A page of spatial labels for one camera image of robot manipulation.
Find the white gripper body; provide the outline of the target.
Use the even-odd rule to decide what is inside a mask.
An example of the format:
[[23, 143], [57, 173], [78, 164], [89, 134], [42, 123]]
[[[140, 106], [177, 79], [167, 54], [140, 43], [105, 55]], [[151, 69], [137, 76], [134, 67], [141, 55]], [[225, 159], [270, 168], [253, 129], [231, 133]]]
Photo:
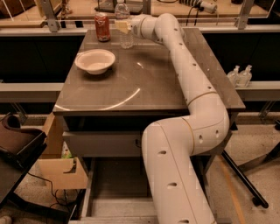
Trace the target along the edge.
[[148, 16], [146, 14], [141, 14], [134, 16], [130, 20], [130, 26], [132, 34], [137, 38], [143, 38], [144, 32], [146, 30], [145, 19]]

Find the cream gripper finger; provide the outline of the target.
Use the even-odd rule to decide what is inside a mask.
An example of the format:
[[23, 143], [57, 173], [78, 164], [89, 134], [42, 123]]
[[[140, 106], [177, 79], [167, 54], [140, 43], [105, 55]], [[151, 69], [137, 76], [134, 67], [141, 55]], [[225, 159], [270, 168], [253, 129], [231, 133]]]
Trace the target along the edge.
[[120, 32], [123, 32], [125, 34], [128, 34], [131, 32], [131, 23], [129, 20], [116, 20], [115, 21], [115, 28], [119, 30]]

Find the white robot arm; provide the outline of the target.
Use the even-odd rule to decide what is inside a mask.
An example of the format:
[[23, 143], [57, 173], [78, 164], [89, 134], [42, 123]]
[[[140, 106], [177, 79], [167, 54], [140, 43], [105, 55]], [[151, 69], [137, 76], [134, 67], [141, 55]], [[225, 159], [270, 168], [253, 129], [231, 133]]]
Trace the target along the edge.
[[227, 109], [184, 42], [169, 13], [117, 19], [117, 30], [165, 46], [170, 53], [189, 114], [159, 120], [142, 136], [143, 162], [159, 224], [217, 224], [191, 162], [226, 138]]

